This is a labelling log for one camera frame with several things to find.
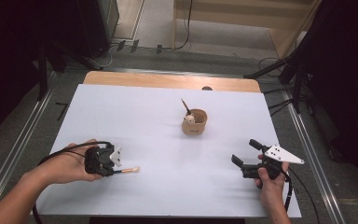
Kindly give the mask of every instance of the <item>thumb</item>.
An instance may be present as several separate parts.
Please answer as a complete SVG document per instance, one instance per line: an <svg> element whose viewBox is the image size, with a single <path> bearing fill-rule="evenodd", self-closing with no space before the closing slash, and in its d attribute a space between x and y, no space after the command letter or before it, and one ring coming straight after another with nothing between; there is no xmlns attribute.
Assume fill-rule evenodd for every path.
<svg viewBox="0 0 358 224"><path fill-rule="evenodd" d="M257 170L258 175L260 176L260 179L264 181L269 181L269 173L267 173L267 169L264 167L261 167Z"/></svg>

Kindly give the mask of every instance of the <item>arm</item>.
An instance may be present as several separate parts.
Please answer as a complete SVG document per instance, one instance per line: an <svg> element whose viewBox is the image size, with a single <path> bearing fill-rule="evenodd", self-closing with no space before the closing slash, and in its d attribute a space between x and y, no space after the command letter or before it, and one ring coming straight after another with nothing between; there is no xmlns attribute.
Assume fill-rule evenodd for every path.
<svg viewBox="0 0 358 224"><path fill-rule="evenodd" d="M75 148L73 151L84 155L91 147L96 146ZM100 175L86 173L83 157L69 152L62 153L22 176L13 190L0 202L0 223L25 223L40 193L48 185L101 178Z"/></svg>
<svg viewBox="0 0 358 224"><path fill-rule="evenodd" d="M284 162L282 168L286 172L289 169L289 163ZM266 168L258 169L258 175L260 176L260 179L255 179L255 184L257 186L263 186L261 189L260 200L268 212L268 217L271 223L292 223L284 209L282 198L284 175L280 174L275 180L271 180Z"/></svg>

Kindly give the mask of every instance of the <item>white tabletop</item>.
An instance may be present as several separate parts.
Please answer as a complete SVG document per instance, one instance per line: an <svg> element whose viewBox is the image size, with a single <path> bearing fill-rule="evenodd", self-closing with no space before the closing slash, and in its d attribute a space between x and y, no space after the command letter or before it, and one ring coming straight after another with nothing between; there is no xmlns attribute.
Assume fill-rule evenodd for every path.
<svg viewBox="0 0 358 224"><path fill-rule="evenodd" d="M203 134L182 132L181 99L207 112ZM40 214L267 216L253 179L230 160L260 162L250 139L278 144L262 93L79 85L51 152L91 138L122 147L120 168L140 172L50 186L37 201ZM293 196L288 215L301 217Z"/></svg>

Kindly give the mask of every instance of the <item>cardboard cup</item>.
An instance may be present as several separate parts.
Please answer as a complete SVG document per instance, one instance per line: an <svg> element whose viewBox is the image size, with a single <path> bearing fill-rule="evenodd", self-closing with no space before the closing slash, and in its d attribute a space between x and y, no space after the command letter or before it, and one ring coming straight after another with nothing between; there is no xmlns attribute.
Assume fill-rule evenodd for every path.
<svg viewBox="0 0 358 224"><path fill-rule="evenodd" d="M190 109L191 114L194 115L195 123L187 122L183 119L182 130L185 134L201 134L205 130L206 121L208 116L205 111L201 109Z"/></svg>

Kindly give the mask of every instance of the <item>gray carpet floor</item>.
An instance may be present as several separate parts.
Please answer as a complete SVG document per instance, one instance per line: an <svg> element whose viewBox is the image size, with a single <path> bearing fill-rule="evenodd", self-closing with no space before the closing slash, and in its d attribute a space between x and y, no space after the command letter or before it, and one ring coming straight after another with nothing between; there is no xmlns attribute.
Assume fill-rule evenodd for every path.
<svg viewBox="0 0 358 224"><path fill-rule="evenodd" d="M163 51L161 54L157 54L152 49L138 49L134 53L130 53L130 48L124 48L122 51L113 49L111 52L113 60L109 66L104 68L105 71L142 69L242 78L242 75L252 74L259 69L259 60L239 57L180 51ZM109 63L109 54L103 55L96 61L100 64ZM83 82L85 75L88 73L88 70L81 64L71 60L66 60L66 62L68 63L66 71L57 74L58 81L54 86L46 110L38 121L19 163L13 170L3 195L13 188L22 174L36 167L38 162L49 154L63 121L63 118L58 119L62 113L62 106L56 105L56 103L70 104L76 86ZM264 61L262 67L268 63L272 63L272 61ZM279 75L279 71L274 71L259 78L258 82L261 90L280 89L281 85L278 83L277 75ZM0 168L31 114L36 103L37 94L38 87L36 86L23 98L18 107L0 127ZM275 105L284 100L280 91L275 91L265 96L268 105ZM343 216L347 223L358 223L358 169L350 163L336 163L330 160L328 145L325 143L316 121L310 116L304 103L300 103L300 106L302 119L306 124L310 139L315 150L317 150L317 155L330 185L338 198ZM288 107L283 108L272 116L272 121L281 146L290 148L300 158L306 158ZM317 219L319 218L320 223L332 223L310 166L306 163L305 165L292 165L291 168L299 177L299 179L292 178L302 213L302 218L294 218L293 222L318 223ZM314 201L316 209L313 207L311 199ZM43 220L45 223L89 223L88 217L43 217ZM29 218L29 223L34 223L31 217ZM269 223L269 221L266 218L247 219L246 223Z"/></svg>

